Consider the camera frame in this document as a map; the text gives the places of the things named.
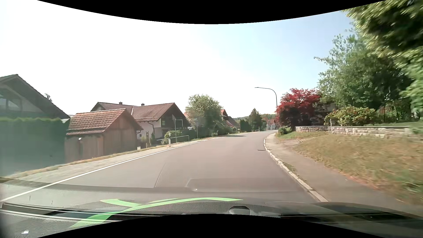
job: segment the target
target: white edge line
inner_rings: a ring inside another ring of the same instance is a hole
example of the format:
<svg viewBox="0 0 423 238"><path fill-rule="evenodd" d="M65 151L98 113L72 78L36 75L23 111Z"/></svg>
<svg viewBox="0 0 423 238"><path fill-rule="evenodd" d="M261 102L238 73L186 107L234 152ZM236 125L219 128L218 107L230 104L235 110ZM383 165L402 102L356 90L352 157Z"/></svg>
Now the white edge line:
<svg viewBox="0 0 423 238"><path fill-rule="evenodd" d="M326 198L324 198L322 195L320 195L318 192L316 192L312 187L310 187L310 185L306 184L302 179L300 179L296 174L294 174L291 170L288 169L288 167L286 167L282 160L278 159L276 156L274 156L272 154L272 152L270 152L269 149L267 149L266 147L266 139L267 137L263 140L263 145L264 148L266 149L266 151L270 154L270 156L275 160L275 162L279 165L279 167L283 168L284 170L286 170L288 172L288 174L290 174L298 183L300 183L305 189L307 189L307 191L314 197L316 198L318 201L320 202L328 202L328 200Z"/></svg>
<svg viewBox="0 0 423 238"><path fill-rule="evenodd" d="M97 172L97 171L100 171L100 170L103 170L103 169L107 169L107 168L110 168L110 167L113 167L113 166L116 166L116 165L119 165L119 164L127 163L127 162L130 162L130 161L134 161L134 160L137 160L137 159L141 159L141 158L144 158L144 157L150 156L150 155L155 155L155 154L158 154L158 153L162 153L162 152L165 152L165 151L169 151L169 150L171 150L171 149L176 149L176 148L180 148L180 147L184 147L184 146L187 146L187 145L192 145L192 144L197 144L197 143L200 143L200 141L199 141L199 142L194 142L194 143L191 143L191 144L181 145L181 146L178 146L178 147L173 147L173 148L170 148L170 149L167 149L167 150L162 150L162 151L155 152L155 153L148 154L148 155L143 155L143 156L141 156L141 157L133 158L133 159L130 159L130 160L127 160L127 161L122 161L122 162L119 162L119 163L115 163L115 164L112 164L112 165L106 166L106 167L104 167L104 168L99 168L99 169L96 169L96 170L93 170L93 171L90 171L90 172L86 172L86 173L84 173L84 174L80 174L80 175L77 175L77 176L73 176L73 177L70 177L70 178L67 178L67 179L64 179L64 180L60 180L60 181L57 181L57 182L54 182L54 183L50 183L50 184L47 184L47 185L41 186L41 187L39 187L39 188L31 189L31 190L29 190L29 191L26 191L26 192L23 192L23 193L20 193L20 194L16 194L16 195L13 195L13 196L10 196L10 197L7 197L7 198L4 198L4 199L0 200L0 202L4 202L4 201L7 201L7 200L9 200L9 199L12 199L12 198L18 197L18 196L22 196L22 195L25 195L25 194L28 194L28 193L31 193L31 192L35 192L35 191L37 191L37 190L40 190L40 189L43 189L43 188L50 187L50 186L52 186L52 185L55 185L55 184L58 184L58 183L63 183L63 182L65 182L65 181L68 181L68 180L71 180L71 179L74 179L74 178L77 178L77 177L81 177L81 176L84 176L84 175L87 175L87 174L90 174L90 173L94 173L94 172Z"/></svg>

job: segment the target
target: road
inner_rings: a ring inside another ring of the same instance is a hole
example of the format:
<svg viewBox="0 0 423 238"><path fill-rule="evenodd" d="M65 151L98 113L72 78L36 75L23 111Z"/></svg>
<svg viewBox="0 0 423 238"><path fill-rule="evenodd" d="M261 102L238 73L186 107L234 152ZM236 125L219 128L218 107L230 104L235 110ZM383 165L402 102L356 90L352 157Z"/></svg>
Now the road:
<svg viewBox="0 0 423 238"><path fill-rule="evenodd" d="M89 207L102 199L150 202L217 196L316 202L265 150L263 141L271 133L274 131L199 141L47 186L6 202Z"/></svg>

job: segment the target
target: pole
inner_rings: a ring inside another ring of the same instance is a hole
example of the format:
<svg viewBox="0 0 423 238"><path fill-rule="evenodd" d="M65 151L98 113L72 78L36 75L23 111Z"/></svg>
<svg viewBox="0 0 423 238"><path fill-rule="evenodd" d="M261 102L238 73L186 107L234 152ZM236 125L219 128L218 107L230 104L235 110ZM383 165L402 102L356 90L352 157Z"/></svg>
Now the pole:
<svg viewBox="0 0 423 238"><path fill-rule="evenodd" d="M256 89L269 89L269 88L261 88L261 87L255 87ZM273 89L270 89L270 90L272 90L274 93L275 93L275 97L276 97L276 116L277 116L277 95L276 95L276 92L273 90Z"/></svg>
<svg viewBox="0 0 423 238"><path fill-rule="evenodd" d="M175 140L178 143L178 136L176 135L176 118L174 119L175 122Z"/></svg>

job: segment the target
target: roof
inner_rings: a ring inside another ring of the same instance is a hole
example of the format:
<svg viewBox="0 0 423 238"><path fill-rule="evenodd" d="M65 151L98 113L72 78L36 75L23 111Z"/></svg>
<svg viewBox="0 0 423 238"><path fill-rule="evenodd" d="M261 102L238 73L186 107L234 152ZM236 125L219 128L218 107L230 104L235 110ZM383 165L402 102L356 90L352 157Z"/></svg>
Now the roof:
<svg viewBox="0 0 423 238"><path fill-rule="evenodd" d="M102 106L105 110L113 110L113 109L124 108L129 113L131 113L133 107L136 107L136 106L125 105L125 104L116 104L116 103L108 103L108 102L97 102L97 104L93 107L92 110L94 110L98 106Z"/></svg>
<svg viewBox="0 0 423 238"><path fill-rule="evenodd" d="M234 125L232 125L229 121L225 121L226 122L226 124L228 125L228 126L230 126L230 127L234 127Z"/></svg>
<svg viewBox="0 0 423 238"><path fill-rule="evenodd" d="M9 86L18 94L22 95L30 103L38 107L44 113L52 118L68 119L69 116L58 108L54 103L48 100L44 95L38 92L19 75L8 75L0 77L0 83Z"/></svg>
<svg viewBox="0 0 423 238"><path fill-rule="evenodd" d="M133 107L132 116L137 120L137 122L157 121L173 105L176 105L176 104L174 102L171 102L171 103Z"/></svg>
<svg viewBox="0 0 423 238"><path fill-rule="evenodd" d="M230 122L235 127L239 127L239 124L230 116L228 116L228 122Z"/></svg>
<svg viewBox="0 0 423 238"><path fill-rule="evenodd" d="M62 119L61 121L63 122L63 123L65 123L65 122L67 122L71 117L73 117L73 115L68 115L69 116L69 118L66 118L66 119Z"/></svg>
<svg viewBox="0 0 423 238"><path fill-rule="evenodd" d="M221 110L220 110L220 114L221 114L222 116L228 116L228 114L226 113L226 110L225 110L225 109L221 109Z"/></svg>
<svg viewBox="0 0 423 238"><path fill-rule="evenodd" d="M93 134L104 132L120 115L126 115L132 120L137 130L141 126L132 118L125 108L77 113L71 117L66 135Z"/></svg>

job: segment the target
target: metal railing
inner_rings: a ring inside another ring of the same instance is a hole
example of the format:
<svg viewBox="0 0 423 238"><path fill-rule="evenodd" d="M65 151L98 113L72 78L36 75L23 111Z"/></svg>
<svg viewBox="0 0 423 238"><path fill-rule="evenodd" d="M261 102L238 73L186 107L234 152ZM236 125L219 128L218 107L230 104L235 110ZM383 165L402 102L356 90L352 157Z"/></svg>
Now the metal railing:
<svg viewBox="0 0 423 238"><path fill-rule="evenodd" d="M170 146L170 144L171 144L171 139L176 138L176 143L178 143L178 139L177 139L177 138L180 138L180 137L185 137L185 136L170 137L170 138L160 139L160 140L156 140L156 141L169 140L169 141L168 141L168 144L169 144L169 146Z"/></svg>

